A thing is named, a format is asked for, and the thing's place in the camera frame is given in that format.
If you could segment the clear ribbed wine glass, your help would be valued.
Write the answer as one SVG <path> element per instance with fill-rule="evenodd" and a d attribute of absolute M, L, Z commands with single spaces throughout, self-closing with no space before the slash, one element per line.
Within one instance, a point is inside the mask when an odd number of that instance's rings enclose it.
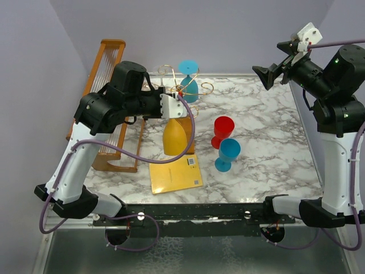
<path fill-rule="evenodd" d="M 173 73 L 173 67 L 168 64 L 161 65 L 157 68 L 155 74 L 159 77 L 160 80 L 159 87 L 166 87 L 164 79 L 166 76 L 169 75 L 170 72 Z"/>

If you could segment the blue plastic wine glass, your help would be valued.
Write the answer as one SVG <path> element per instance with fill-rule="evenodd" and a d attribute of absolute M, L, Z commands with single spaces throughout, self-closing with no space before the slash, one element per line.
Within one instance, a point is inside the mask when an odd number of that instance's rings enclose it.
<path fill-rule="evenodd" d="M 198 85 L 191 77 L 198 72 L 198 64 L 193 60 L 184 60 L 178 65 L 179 72 L 185 75 L 180 85 L 185 87 L 182 91 L 183 98 L 187 103 L 194 103 L 198 99 Z"/>
<path fill-rule="evenodd" d="M 218 150 L 218 158 L 215 160 L 214 166 L 220 172 L 228 172 L 241 152 L 239 142 L 232 138 L 224 139 Z"/>

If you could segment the yellow plastic wine glass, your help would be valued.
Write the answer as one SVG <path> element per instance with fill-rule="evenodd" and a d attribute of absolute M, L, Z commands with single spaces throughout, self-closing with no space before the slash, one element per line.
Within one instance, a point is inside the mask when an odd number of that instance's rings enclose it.
<path fill-rule="evenodd" d="M 163 149 L 168 156 L 177 156 L 187 147 L 188 141 L 182 125 L 176 119 L 168 120 L 163 132 Z"/>

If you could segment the red plastic wine glass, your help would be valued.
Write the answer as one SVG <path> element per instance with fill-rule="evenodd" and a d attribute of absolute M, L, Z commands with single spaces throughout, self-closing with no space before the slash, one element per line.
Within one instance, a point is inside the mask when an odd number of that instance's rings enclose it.
<path fill-rule="evenodd" d="M 211 140 L 213 148 L 219 149 L 220 143 L 230 137 L 234 126 L 234 121 L 228 116 L 220 116 L 214 121 L 214 137 Z"/>

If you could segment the blue plastic wine glass front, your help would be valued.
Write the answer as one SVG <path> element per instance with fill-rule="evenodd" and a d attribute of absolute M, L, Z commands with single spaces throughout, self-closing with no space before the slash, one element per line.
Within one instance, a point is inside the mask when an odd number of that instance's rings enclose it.
<path fill-rule="evenodd" d="M 218 150 L 218 158 L 215 160 L 214 166 L 220 172 L 228 172 L 241 152 L 239 142 L 232 138 L 224 139 Z"/>

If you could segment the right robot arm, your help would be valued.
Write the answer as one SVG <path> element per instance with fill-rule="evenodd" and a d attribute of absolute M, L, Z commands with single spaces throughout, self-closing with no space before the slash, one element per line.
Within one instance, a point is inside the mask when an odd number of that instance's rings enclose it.
<path fill-rule="evenodd" d="M 315 98 L 310 110 L 325 152 L 325 188 L 318 199 L 268 196 L 262 217 L 275 223 L 282 215 L 290 215 L 316 228 L 363 224 L 356 169 L 363 140 L 364 105 L 354 94 L 364 82 L 364 49 L 358 42 L 343 45 L 321 68 L 308 53 L 299 51 L 299 41 L 281 42 L 277 47 L 287 54 L 284 61 L 267 68 L 255 66 L 253 70 L 266 89 L 281 77 L 282 83 L 293 81 Z"/>

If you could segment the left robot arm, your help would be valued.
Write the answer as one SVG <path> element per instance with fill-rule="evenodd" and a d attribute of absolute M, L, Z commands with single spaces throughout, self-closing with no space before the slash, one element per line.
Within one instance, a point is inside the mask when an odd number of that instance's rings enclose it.
<path fill-rule="evenodd" d="M 101 142 L 107 141 L 127 117 L 161 117 L 160 94 L 163 89 L 143 91 L 144 82 L 150 82 L 144 66 L 122 61 L 115 66 L 108 83 L 98 92 L 81 98 L 69 143 L 56 171 L 47 183 L 34 190 L 42 201 L 54 203 L 58 216 L 82 219 L 95 213 L 106 216 L 113 225 L 125 221 L 126 211 L 119 198 L 94 194 L 86 188 L 84 181 Z"/>

